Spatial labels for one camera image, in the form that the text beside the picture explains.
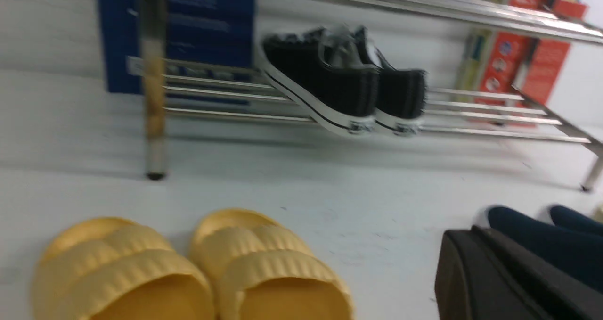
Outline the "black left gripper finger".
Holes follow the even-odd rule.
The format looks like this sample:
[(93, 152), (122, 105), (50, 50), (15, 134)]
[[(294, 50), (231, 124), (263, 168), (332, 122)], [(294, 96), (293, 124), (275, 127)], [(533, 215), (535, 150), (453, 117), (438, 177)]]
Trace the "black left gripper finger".
[(443, 234), (434, 292), (441, 320), (600, 320), (602, 294), (497, 230)]

